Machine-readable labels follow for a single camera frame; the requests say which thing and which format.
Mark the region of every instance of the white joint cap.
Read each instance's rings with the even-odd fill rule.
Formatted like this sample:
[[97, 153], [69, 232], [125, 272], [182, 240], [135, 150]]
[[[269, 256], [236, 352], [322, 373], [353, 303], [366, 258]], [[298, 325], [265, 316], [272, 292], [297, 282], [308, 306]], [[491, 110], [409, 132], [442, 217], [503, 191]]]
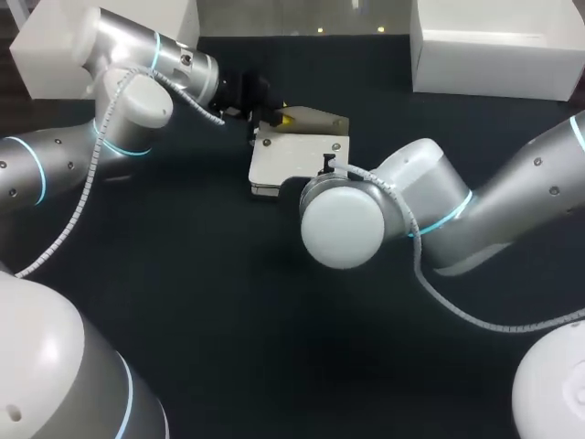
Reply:
[[100, 24], [101, 10], [97, 6], [88, 7], [81, 20], [80, 26], [73, 38], [71, 56], [73, 62], [83, 67], [91, 55], [95, 40], [98, 36], [98, 25]]
[[419, 139], [403, 146], [372, 172], [393, 181], [402, 191], [436, 168], [444, 156], [440, 146], [431, 139]]
[[[128, 70], [110, 69], [103, 75], [103, 83], [111, 99]], [[173, 115], [173, 100], [156, 80], [144, 75], [135, 76], [123, 92], [116, 114], [146, 128], [162, 128]]]
[[334, 187], [307, 207], [304, 246], [323, 265], [354, 268], [369, 261], [384, 240], [384, 216], [376, 201], [354, 187]]
[[0, 437], [29, 439], [51, 418], [77, 377], [84, 339], [67, 299], [0, 273]]
[[528, 351], [512, 408], [522, 439], [585, 437], [585, 322], [554, 330]]

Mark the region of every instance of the white cardboard box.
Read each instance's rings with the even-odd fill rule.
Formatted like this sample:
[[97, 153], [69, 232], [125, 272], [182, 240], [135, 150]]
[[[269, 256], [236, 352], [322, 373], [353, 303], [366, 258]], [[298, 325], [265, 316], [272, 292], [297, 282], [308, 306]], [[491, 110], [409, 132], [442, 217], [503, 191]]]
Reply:
[[585, 66], [572, 0], [413, 0], [414, 91], [567, 101]]
[[90, 5], [197, 47], [197, 0], [42, 0], [10, 47], [31, 98], [83, 97], [91, 78], [73, 62], [71, 45], [85, 8]]

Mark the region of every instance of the white cable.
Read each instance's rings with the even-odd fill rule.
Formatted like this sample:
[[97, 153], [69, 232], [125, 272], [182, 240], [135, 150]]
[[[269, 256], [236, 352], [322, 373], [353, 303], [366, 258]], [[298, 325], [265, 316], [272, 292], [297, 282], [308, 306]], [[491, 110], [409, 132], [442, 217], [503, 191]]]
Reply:
[[[85, 204], [90, 196], [91, 186], [93, 185], [93, 178], [95, 178], [96, 170], [98, 168], [98, 163], [100, 161], [100, 153], [101, 148], [103, 147], [103, 142], [106, 137], [106, 132], [108, 129], [108, 124], [110, 123], [110, 119], [113, 115], [113, 111], [118, 103], [120, 97], [122, 96], [123, 91], [130, 85], [130, 82], [136, 75], [146, 75], [150, 76], [151, 78], [155, 78], [165, 84], [167, 87], [175, 91], [182, 99], [184, 99], [191, 107], [195, 108], [195, 110], [205, 117], [210, 122], [216, 125], [223, 125], [225, 121], [219, 119], [217, 116], [207, 112], [203, 109], [188, 93], [182, 91], [178, 86], [176, 86], [170, 79], [168, 79], [162, 73], [156, 70], [149, 70], [147, 68], [143, 68], [141, 66], [125, 66], [125, 69], [128, 69], [128, 73], [122, 78], [119, 82], [118, 90], [114, 93], [110, 104], [108, 105], [108, 109], [103, 116], [103, 120], [101, 121], [101, 127], [98, 132], [98, 138], [96, 139], [95, 146], [93, 147], [93, 153], [91, 155], [90, 161], [90, 168], [88, 171], [88, 176], [85, 180], [85, 185], [83, 187], [83, 192], [81, 193], [80, 201], [73, 212], [73, 215], [69, 219], [67, 226], [65, 229], [59, 234], [57, 239], [46, 249], [33, 263], [31, 263], [27, 268], [22, 270], [21, 272], [16, 274], [16, 277], [22, 279], [27, 277], [32, 272], [34, 272], [38, 267], [40, 267], [43, 263], [45, 263], [61, 246], [61, 244], [68, 238], [69, 234], [79, 221], [81, 217], [81, 213], [85, 208]], [[102, 77], [102, 73], [97, 75], [96, 78], [100, 79]]]
[[495, 325], [492, 323], [484, 322], [479, 318], [475, 318], [470, 316], [469, 314], [465, 313], [462, 309], [458, 308], [454, 304], [452, 304], [449, 300], [443, 297], [424, 277], [422, 272], [422, 268], [420, 266], [420, 261], [422, 259], [422, 237], [420, 236], [420, 228], [419, 223], [417, 222], [412, 210], [410, 210], [409, 205], [406, 203], [402, 194], [396, 190], [396, 185], [389, 184], [388, 182], [382, 180], [380, 177], [368, 172], [364, 169], [361, 169], [357, 166], [351, 165], [342, 165], [337, 163], [335, 160], [331, 160], [329, 162], [330, 167], [334, 167], [337, 169], [344, 170], [351, 174], [355, 174], [364, 178], [367, 181], [374, 183], [376, 186], [380, 187], [384, 192], [386, 192], [402, 209], [402, 211], [408, 216], [410, 219], [410, 226], [411, 232], [414, 237], [414, 273], [419, 280], [420, 284], [429, 292], [429, 294], [437, 300], [441, 305], [447, 308], [449, 311], [457, 315], [458, 317], [466, 320], [477, 327], [481, 327], [483, 329], [487, 329], [494, 332], [506, 333], [506, 334], [525, 334], [528, 332], [536, 332], [541, 331], [543, 329], [549, 329], [552, 327], [559, 327], [561, 325], [565, 325], [567, 323], [573, 322], [575, 320], [579, 320], [585, 317], [585, 308], [576, 311], [574, 313], [568, 314], [566, 316], [553, 318], [550, 320], [546, 320], [544, 322], [535, 323], [532, 325], [522, 325], [517, 327], [509, 327], [503, 325]]

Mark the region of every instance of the dark tabletop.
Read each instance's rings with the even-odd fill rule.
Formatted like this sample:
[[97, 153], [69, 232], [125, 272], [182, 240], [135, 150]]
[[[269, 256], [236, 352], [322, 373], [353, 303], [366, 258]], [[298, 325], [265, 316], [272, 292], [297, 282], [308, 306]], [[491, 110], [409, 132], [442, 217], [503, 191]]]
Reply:
[[[407, 37], [210, 38], [221, 65], [257, 67], [290, 105], [351, 120], [353, 164], [373, 168], [429, 137], [478, 187], [575, 113], [557, 102], [413, 94]], [[63, 103], [56, 122], [87, 121]], [[516, 438], [511, 390], [542, 334], [471, 327], [414, 279], [411, 242], [338, 272], [314, 262], [298, 218], [250, 195], [245, 125], [183, 105], [151, 163], [98, 185], [82, 221], [33, 280], [61, 292], [160, 397], [173, 439]], [[79, 194], [4, 218], [14, 270], [56, 237]], [[582, 216], [520, 240], [438, 289], [484, 320], [518, 325], [585, 306]]]

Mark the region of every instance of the blue led ring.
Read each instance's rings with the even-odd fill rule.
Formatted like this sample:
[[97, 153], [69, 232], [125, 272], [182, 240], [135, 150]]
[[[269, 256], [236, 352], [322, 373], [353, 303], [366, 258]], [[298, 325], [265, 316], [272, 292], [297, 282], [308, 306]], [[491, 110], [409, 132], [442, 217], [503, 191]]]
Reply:
[[[98, 125], [96, 125], [95, 123], [95, 119], [93, 120], [93, 130], [95, 131], [95, 134], [99, 135], [100, 132], [98, 131]], [[139, 153], [135, 153], [134, 151], [126, 151], [125, 149], [121, 149], [118, 146], [111, 144], [110, 142], [108, 142], [107, 140], [103, 140], [103, 144], [110, 148], [114, 153], [118, 153], [118, 154], [122, 154], [122, 155], [129, 155], [130, 157], [140, 157], [143, 155], [147, 155], [148, 153], [150, 153], [152, 151], [152, 148], [147, 149], [146, 151], [141, 151]]]
[[150, 70], [154, 70], [156, 67], [158, 56], [161, 53], [161, 36], [158, 32], [154, 32], [154, 37], [156, 38], [156, 50], [154, 52], [153, 63], [150, 65]]
[[19, 139], [18, 137], [7, 137], [6, 139], [15, 140], [15, 141], [19, 142], [33, 156], [33, 158], [35, 159], [35, 162], [37, 163], [38, 172], [40, 173], [41, 188], [40, 188], [40, 196], [38, 197], [37, 203], [35, 203], [35, 206], [36, 206], [43, 201], [43, 199], [45, 198], [45, 194], [47, 193], [47, 178], [45, 177], [45, 170], [43, 169], [43, 166], [40, 164], [40, 160], [38, 159], [37, 153], [35, 153], [33, 148], [31, 148], [27, 142], [25, 142], [22, 139]]
[[570, 118], [570, 126], [573, 128], [573, 132], [575, 133], [575, 137], [577, 137], [577, 140], [579, 141], [581, 148], [583, 148], [583, 151], [585, 151], [585, 138], [583, 138], [583, 134], [581, 133], [581, 130], [579, 129], [579, 126], [577, 125], [577, 121], [575, 120], [575, 116]]
[[128, 421], [130, 421], [130, 413], [132, 412], [132, 404], [134, 399], [134, 384], [132, 380], [132, 373], [130, 372], [130, 368], [126, 363], [126, 360], [123, 358], [120, 353], [118, 353], [122, 363], [124, 365], [124, 369], [126, 370], [126, 377], [128, 378], [128, 402], [126, 402], [126, 412], [124, 413], [124, 417], [122, 418], [122, 425], [120, 425], [120, 430], [116, 434], [114, 439], [122, 439], [124, 433], [126, 432], [126, 427], [128, 426]]
[[[435, 222], [434, 224], [430, 225], [429, 227], [425, 227], [424, 229], [422, 229], [420, 231], [420, 234], [421, 235], [424, 235], [425, 233], [430, 233], [433, 230], [436, 230], [440, 226], [443, 226], [447, 222], [451, 221], [456, 216], [461, 215], [461, 213], [465, 210], [465, 208], [467, 207], [467, 205], [469, 204], [469, 202], [472, 200], [472, 197], [473, 197], [473, 192], [470, 190], [469, 191], [469, 194], [467, 194], [467, 197], [465, 198], [465, 200], [463, 201], [463, 203], [461, 203], [457, 207], [457, 209], [455, 209], [453, 212], [451, 212], [449, 215], [447, 215], [443, 219], [439, 219], [437, 222]], [[412, 233], [409, 233], [409, 236], [412, 238], [414, 235]]]

